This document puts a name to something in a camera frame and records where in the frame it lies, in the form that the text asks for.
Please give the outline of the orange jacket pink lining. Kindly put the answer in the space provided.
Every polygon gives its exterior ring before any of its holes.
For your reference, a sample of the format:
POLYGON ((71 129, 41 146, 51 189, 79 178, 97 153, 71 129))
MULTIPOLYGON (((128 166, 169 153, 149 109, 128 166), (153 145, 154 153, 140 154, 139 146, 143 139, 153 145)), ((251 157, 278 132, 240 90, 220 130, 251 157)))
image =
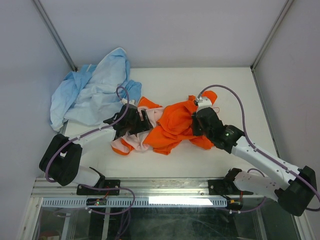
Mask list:
POLYGON ((127 156, 133 150, 145 152, 149 148, 158 154, 168 155, 182 141, 189 140, 204 150, 210 150, 214 144, 205 136, 195 136, 192 130, 192 114, 196 112, 196 97, 190 95, 186 101, 163 107, 146 97, 141 97, 138 112, 146 111, 152 125, 151 130, 124 136, 110 143, 112 150, 127 156))

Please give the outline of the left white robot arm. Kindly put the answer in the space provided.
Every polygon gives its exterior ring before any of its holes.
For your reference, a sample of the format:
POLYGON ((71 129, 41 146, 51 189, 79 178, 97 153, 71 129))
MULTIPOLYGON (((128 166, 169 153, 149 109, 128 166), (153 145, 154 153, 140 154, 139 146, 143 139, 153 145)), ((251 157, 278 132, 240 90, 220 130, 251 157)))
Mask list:
POLYGON ((97 128, 73 138, 61 133, 55 135, 39 163, 39 169, 50 183, 61 186, 75 183, 87 186, 93 194, 100 194, 105 188, 105 176, 92 167, 82 166, 81 158, 114 140, 136 136, 152 128, 145 109, 138 110, 126 103, 120 112, 104 120, 97 128))

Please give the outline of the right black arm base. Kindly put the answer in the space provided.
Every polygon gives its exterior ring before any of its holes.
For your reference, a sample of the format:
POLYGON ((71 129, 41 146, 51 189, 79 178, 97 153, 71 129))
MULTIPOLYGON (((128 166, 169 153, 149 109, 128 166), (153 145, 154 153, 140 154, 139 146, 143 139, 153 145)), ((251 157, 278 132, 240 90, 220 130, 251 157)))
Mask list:
POLYGON ((236 187, 234 180, 241 172, 243 171, 239 168, 231 168, 223 178, 209 179, 207 181, 209 195, 240 195, 241 190, 236 187))

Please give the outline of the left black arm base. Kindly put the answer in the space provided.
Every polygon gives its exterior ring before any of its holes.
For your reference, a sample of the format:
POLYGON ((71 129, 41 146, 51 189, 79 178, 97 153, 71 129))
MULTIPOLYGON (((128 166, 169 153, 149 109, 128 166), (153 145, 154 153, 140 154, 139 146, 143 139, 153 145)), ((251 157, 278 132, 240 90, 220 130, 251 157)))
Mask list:
POLYGON ((80 166, 73 180, 77 184, 78 196, 118 196, 121 186, 120 179, 108 179, 93 167, 80 166))

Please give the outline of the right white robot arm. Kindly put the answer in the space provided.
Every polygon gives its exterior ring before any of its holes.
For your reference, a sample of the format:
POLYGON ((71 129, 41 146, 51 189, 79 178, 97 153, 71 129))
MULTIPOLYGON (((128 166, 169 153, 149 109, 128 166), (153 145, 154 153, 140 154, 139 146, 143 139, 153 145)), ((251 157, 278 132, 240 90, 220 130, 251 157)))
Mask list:
POLYGON ((223 182, 226 192, 234 194, 241 190, 263 195, 297 217, 309 210, 311 200, 319 195, 316 173, 312 168, 300 168, 259 149, 242 130, 224 125, 211 107, 192 114, 192 131, 196 136, 205 136, 216 148, 247 161, 266 174, 266 177, 254 177, 232 169, 223 182))

